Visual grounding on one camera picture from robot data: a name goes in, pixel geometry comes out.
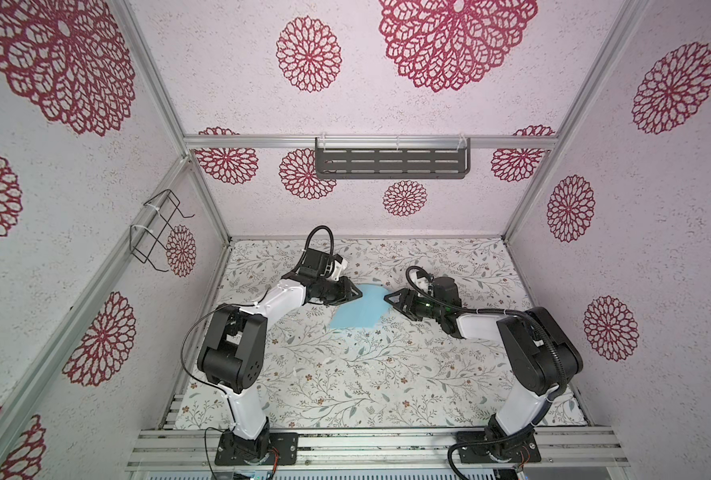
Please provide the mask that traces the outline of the light blue square paper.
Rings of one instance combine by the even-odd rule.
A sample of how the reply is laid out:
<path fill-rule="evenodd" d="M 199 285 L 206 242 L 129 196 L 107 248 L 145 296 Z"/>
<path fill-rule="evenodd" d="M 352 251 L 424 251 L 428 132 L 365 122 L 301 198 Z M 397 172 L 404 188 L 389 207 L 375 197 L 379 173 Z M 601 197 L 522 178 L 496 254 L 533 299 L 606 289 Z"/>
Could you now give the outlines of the light blue square paper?
<path fill-rule="evenodd" d="M 391 309 L 389 303 L 385 302 L 385 296 L 389 294 L 387 288 L 375 284 L 361 284 L 357 288 L 363 296 L 339 306 L 329 324 L 329 330 L 375 328 Z"/>

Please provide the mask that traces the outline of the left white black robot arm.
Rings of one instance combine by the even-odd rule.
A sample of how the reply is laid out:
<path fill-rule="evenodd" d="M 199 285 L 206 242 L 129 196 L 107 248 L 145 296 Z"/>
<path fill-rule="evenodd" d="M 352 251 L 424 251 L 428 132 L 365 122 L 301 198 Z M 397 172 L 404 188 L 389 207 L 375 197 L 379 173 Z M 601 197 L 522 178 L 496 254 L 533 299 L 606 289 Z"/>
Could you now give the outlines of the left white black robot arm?
<path fill-rule="evenodd" d="M 336 281 L 324 278 L 299 282 L 286 278 L 259 302 L 249 306 L 222 304 L 217 308 L 197 368 L 229 405 L 233 424 L 222 436 L 229 455 L 260 463 L 271 453 L 270 420 L 257 388 L 269 329 L 312 299 L 325 306 L 340 306 L 362 297 L 361 289 L 346 276 Z"/>

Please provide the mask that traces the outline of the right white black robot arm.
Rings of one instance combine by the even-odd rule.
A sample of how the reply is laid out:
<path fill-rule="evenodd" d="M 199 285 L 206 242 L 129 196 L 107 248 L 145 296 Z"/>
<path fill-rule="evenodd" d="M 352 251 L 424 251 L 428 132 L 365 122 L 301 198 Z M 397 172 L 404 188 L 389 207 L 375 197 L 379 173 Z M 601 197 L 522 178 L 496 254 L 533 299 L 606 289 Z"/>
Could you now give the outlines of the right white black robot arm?
<path fill-rule="evenodd" d="M 581 354 L 543 307 L 465 308 L 411 288 L 387 294 L 385 302 L 411 321 L 437 321 L 453 338 L 493 341 L 505 348 L 515 384 L 489 422 L 493 445 L 525 439 L 583 371 Z"/>

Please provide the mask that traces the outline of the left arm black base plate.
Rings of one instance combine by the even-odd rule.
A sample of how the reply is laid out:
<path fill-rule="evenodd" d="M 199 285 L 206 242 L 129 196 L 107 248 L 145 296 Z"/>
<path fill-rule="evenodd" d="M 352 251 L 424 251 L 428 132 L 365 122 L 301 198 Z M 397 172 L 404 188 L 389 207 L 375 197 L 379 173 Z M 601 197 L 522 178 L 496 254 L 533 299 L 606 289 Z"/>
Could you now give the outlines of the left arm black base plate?
<path fill-rule="evenodd" d="M 224 433 L 215 456 L 217 466 L 288 466 L 297 463 L 300 436 L 293 433 L 262 433 L 256 440 Z"/>

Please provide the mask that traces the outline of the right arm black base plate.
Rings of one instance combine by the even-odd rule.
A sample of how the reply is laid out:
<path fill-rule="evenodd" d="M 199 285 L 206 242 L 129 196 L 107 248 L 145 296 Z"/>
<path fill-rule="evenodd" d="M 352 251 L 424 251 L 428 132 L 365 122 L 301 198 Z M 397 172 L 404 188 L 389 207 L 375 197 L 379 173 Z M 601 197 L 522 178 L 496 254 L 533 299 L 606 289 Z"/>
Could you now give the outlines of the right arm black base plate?
<path fill-rule="evenodd" d="M 483 432 L 459 432 L 455 436 L 455 442 L 457 444 L 463 443 L 463 448 L 459 450 L 461 463 L 515 463 L 521 465 L 539 463 L 543 460 L 533 432 L 497 444 L 485 445 L 485 442 L 488 441 L 491 442 L 491 439 Z"/>

